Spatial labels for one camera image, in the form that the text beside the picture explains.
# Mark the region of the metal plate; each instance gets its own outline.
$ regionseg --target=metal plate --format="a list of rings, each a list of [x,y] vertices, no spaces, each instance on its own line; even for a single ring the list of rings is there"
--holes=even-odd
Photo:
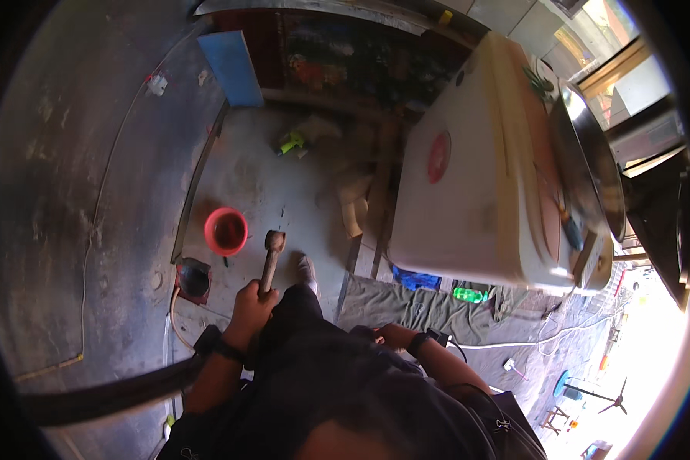
[[[550,127],[564,187],[586,226],[596,233],[610,230],[620,242],[626,217],[611,147],[578,88],[560,82],[559,89]]]

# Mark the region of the white sneaker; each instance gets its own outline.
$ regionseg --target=white sneaker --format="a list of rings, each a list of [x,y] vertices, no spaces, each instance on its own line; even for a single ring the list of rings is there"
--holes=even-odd
[[[302,254],[299,258],[298,269],[302,282],[309,286],[309,289],[312,289],[312,292],[319,298],[319,284],[317,284],[317,277],[314,274],[314,263],[312,259]]]

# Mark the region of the wooden stool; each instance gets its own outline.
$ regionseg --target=wooden stool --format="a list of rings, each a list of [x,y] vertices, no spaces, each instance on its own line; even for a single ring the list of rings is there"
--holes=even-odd
[[[558,416],[558,415],[560,415],[560,416],[566,418],[565,423],[567,423],[567,420],[570,420],[570,415],[565,414],[565,413],[562,411],[562,409],[560,409],[560,406],[555,406],[555,410],[554,410],[554,411],[547,411],[547,418],[544,419],[544,423],[541,424],[540,426],[541,426],[542,428],[549,428],[549,429],[551,429],[552,431],[555,432],[555,435],[560,435],[560,432],[561,432],[562,430],[561,430],[560,428],[555,428],[554,426],[552,426],[552,422],[555,421],[555,416]]]

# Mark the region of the blue board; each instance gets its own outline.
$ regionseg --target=blue board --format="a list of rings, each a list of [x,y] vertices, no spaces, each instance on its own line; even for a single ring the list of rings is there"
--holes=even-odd
[[[242,30],[203,35],[197,37],[197,43],[230,106],[263,106],[263,95]]]

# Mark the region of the green bottle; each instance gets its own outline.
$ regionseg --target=green bottle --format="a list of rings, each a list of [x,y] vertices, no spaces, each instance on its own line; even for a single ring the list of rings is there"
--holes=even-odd
[[[458,300],[466,300],[473,303],[481,303],[487,299],[487,293],[476,291],[474,289],[455,288],[452,291],[452,296]]]

